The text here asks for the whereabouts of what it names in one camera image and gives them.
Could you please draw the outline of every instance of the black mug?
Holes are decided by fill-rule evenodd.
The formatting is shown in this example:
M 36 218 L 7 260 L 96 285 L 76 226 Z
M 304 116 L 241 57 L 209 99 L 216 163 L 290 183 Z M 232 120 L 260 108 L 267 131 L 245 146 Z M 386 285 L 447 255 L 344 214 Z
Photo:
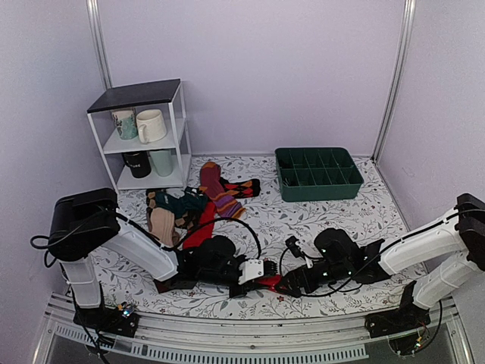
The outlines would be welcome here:
M 124 164 L 130 169 L 135 178 L 144 178 L 150 174 L 149 154 L 147 152 L 122 153 Z

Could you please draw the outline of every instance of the green compartment organizer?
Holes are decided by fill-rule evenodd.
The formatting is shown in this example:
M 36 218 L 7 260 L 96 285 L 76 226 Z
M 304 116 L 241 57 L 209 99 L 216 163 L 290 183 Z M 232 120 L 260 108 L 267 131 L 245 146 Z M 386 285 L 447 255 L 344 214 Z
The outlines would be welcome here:
M 278 148 L 275 154 L 286 202 L 353 199 L 364 183 L 344 148 Z

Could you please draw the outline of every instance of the mug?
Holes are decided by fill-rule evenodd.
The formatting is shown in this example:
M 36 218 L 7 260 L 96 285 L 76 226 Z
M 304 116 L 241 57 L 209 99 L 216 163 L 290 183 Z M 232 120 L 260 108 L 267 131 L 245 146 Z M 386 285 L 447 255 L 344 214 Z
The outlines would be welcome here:
M 136 116 L 138 136 L 143 144 L 155 142 L 167 135 L 164 116 L 158 109 L 145 110 Z
M 111 116 L 122 140 L 130 140 L 138 135 L 134 108 L 113 111 Z
M 174 166 L 172 165 L 172 153 L 169 149 L 152 150 L 150 152 L 150 157 L 152 157 L 155 172 L 157 172 L 160 177 L 166 177 L 172 174 Z
M 135 178 L 144 178 L 152 171 L 147 152 L 126 152 L 121 154 L 124 164 L 127 165 Z

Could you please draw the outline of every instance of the green mug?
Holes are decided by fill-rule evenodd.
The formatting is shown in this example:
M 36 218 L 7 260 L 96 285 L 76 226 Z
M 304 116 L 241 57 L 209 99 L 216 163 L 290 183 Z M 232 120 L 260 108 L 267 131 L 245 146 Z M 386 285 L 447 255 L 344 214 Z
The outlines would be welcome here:
M 111 116 L 122 140 L 130 140 L 138 136 L 134 108 L 113 111 Z
M 150 152 L 155 172 L 160 177 L 170 176 L 174 170 L 172 153 L 169 149 L 152 150 Z

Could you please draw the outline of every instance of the lavender wall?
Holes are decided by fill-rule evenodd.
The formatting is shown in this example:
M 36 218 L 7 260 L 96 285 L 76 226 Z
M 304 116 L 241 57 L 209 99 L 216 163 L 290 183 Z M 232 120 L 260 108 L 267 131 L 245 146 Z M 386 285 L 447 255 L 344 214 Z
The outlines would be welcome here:
M 57 198 L 108 185 L 84 111 L 102 92 L 86 2 L 0 6 L 0 362 L 25 364 L 58 266 L 29 246 Z
M 114 85 L 186 80 L 195 152 L 370 155 L 404 1 L 100 2 Z
M 412 228 L 463 193 L 485 200 L 485 2 L 418 2 L 381 169 Z M 454 294 L 476 362 L 485 362 L 485 277 Z

